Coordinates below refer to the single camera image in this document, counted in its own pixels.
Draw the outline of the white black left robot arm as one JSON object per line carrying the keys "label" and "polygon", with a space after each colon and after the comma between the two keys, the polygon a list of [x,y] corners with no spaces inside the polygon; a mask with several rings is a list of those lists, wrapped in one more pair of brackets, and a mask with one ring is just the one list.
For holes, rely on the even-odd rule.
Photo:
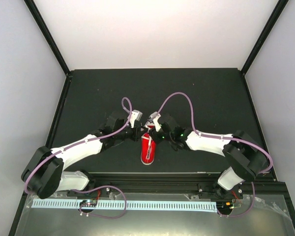
{"label": "white black left robot arm", "polygon": [[39,147],[21,175],[25,192],[36,194],[40,199],[67,190],[91,196],[96,185],[90,175],[86,171],[68,172],[66,169],[126,139],[138,141],[147,132],[139,123],[141,117],[142,112],[137,110],[129,115],[112,113],[101,128],[78,141],[62,147]]}

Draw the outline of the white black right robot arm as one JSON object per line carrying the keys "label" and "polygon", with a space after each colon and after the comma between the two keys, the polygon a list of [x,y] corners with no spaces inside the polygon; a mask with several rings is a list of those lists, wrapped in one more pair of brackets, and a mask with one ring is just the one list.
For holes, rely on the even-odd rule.
{"label": "white black right robot arm", "polygon": [[148,134],[157,144],[166,140],[174,150],[205,151],[225,157],[229,168],[220,174],[213,187],[219,198],[227,197],[236,185],[253,182],[258,174],[268,171],[266,152],[243,131],[224,135],[204,133],[183,128],[172,116],[157,112],[148,121],[152,125]]}

